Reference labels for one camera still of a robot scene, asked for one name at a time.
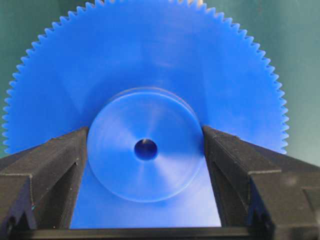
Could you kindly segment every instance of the gear web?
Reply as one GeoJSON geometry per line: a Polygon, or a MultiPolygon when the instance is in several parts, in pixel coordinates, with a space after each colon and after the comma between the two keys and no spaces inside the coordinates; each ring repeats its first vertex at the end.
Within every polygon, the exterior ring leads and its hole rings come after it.
{"type": "MultiPolygon", "coordinates": [[[[285,153],[289,127],[279,76],[254,38],[214,8],[187,0],[96,0],[52,27],[26,50],[9,83],[8,153],[90,126],[110,98],[143,87],[184,100],[201,126],[285,153]]],[[[87,167],[87,184],[94,182],[90,174],[87,167]]]]}

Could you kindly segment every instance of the teal wall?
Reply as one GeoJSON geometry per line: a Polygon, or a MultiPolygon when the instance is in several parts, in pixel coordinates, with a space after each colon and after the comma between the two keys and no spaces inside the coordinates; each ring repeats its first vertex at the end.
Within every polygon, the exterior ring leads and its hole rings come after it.
{"type": "MultiPolygon", "coordinates": [[[[20,57],[44,28],[84,0],[0,0],[0,99],[20,57]]],[[[267,52],[287,100],[288,155],[320,165],[320,1],[205,0],[240,23],[267,52]]],[[[5,103],[0,100],[0,109],[5,103]]],[[[0,146],[0,157],[4,156],[0,146]]]]}

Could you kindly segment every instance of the blue plastic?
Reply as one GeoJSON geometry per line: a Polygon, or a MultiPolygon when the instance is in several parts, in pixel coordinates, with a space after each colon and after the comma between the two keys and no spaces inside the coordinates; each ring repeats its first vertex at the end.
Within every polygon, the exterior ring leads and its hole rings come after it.
{"type": "Polygon", "coordinates": [[[186,188],[198,172],[203,149],[192,109],[159,88],[116,96],[93,121],[87,141],[91,169],[102,185],[121,198],[147,203],[186,188]]]}
{"type": "MultiPolygon", "coordinates": [[[[179,139],[169,140],[172,147],[181,147],[192,142],[185,136],[195,133],[198,137],[199,126],[203,125],[285,152],[288,118],[284,115],[287,109],[283,105],[286,101],[281,98],[284,93],[279,90],[281,84],[273,74],[274,67],[268,65],[270,60],[264,58],[265,52],[259,50],[259,44],[253,43],[253,37],[247,37],[246,31],[239,30],[239,25],[224,18],[223,13],[215,13],[214,8],[206,9],[205,4],[197,7],[196,1],[188,5],[186,0],[181,3],[177,0],[116,0],[105,4],[97,1],[95,6],[87,3],[86,8],[79,7],[76,13],[70,12],[69,17],[60,20],[61,23],[52,24],[53,29],[45,30],[46,35],[39,36],[39,42],[32,43],[34,49],[26,51],[28,56],[22,58],[23,64],[17,66],[19,72],[14,74],[16,80],[10,82],[13,89],[8,91],[11,97],[6,99],[8,114],[3,116],[8,122],[3,127],[7,129],[4,135],[8,138],[5,144],[9,153],[42,144],[82,126],[91,126],[94,119],[99,121],[100,117],[107,116],[105,111],[111,111],[112,115],[118,113],[116,102],[111,99],[113,96],[132,88],[146,87],[171,92],[194,114],[182,112],[177,119],[181,120],[186,114],[185,122],[170,123],[179,131],[159,128],[148,135],[146,128],[138,129],[130,124],[142,120],[149,126],[151,122],[147,119],[151,116],[157,123],[169,123],[170,116],[157,115],[157,111],[151,114],[153,109],[165,104],[160,100],[163,96],[159,97],[159,102],[153,99],[150,109],[139,110],[129,103],[131,111],[141,111],[148,117],[123,113],[123,122],[115,120],[116,127],[110,126],[111,132],[104,136],[114,134],[115,138],[123,138],[123,144],[128,141],[132,158],[135,158],[139,140],[151,138],[149,140],[154,141],[158,147],[156,160],[161,156],[162,141],[158,143],[153,138],[165,139],[172,134],[179,139]],[[198,119],[198,125],[183,129],[188,121],[191,123],[195,119],[198,119]],[[131,140],[129,133],[134,133],[131,140]]],[[[167,103],[168,111],[182,108],[181,104],[175,107],[173,102],[167,103]]],[[[163,177],[157,183],[150,182],[156,186],[152,195],[146,194],[146,188],[140,193],[134,192],[126,190],[126,175],[124,178],[117,176],[121,186],[118,189],[112,179],[102,176],[105,166],[98,154],[103,151],[90,150],[95,142],[101,149],[107,146],[104,140],[99,142],[98,138],[103,136],[97,134],[99,126],[106,127],[95,122],[90,128],[89,164],[82,178],[72,227],[220,224],[203,153],[198,172],[196,167],[187,168],[191,173],[179,175],[182,182],[177,186],[164,184],[161,189],[166,178],[163,177]]],[[[197,155],[198,146],[179,148],[179,155],[197,155]]],[[[116,149],[120,147],[109,149],[107,155],[114,156],[116,149]]],[[[171,148],[164,149],[169,153],[171,148]]],[[[148,158],[149,162],[145,161],[143,166],[155,163],[152,157],[148,158]]],[[[123,162],[128,163],[130,159],[125,157],[123,162]]],[[[170,166],[174,162],[169,164],[161,168],[165,171],[163,176],[172,176],[170,166]]],[[[121,173],[121,163],[117,162],[116,166],[113,176],[121,173]]],[[[138,173],[133,170],[126,171],[136,176],[138,173]]]]}

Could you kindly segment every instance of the center hole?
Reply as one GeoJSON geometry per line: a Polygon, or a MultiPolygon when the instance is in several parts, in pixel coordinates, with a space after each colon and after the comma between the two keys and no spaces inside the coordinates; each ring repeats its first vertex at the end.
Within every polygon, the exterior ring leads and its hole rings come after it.
{"type": "Polygon", "coordinates": [[[152,160],[157,151],[157,145],[150,139],[141,139],[134,146],[135,155],[144,161],[152,160]]]}

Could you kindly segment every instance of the clamp jaw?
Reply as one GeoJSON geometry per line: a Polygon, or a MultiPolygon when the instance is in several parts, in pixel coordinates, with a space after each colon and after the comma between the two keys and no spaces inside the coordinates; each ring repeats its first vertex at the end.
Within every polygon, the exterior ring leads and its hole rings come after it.
{"type": "Polygon", "coordinates": [[[0,159],[0,238],[319,238],[319,167],[209,126],[202,130],[222,227],[68,229],[87,161],[84,127],[0,159]]]}

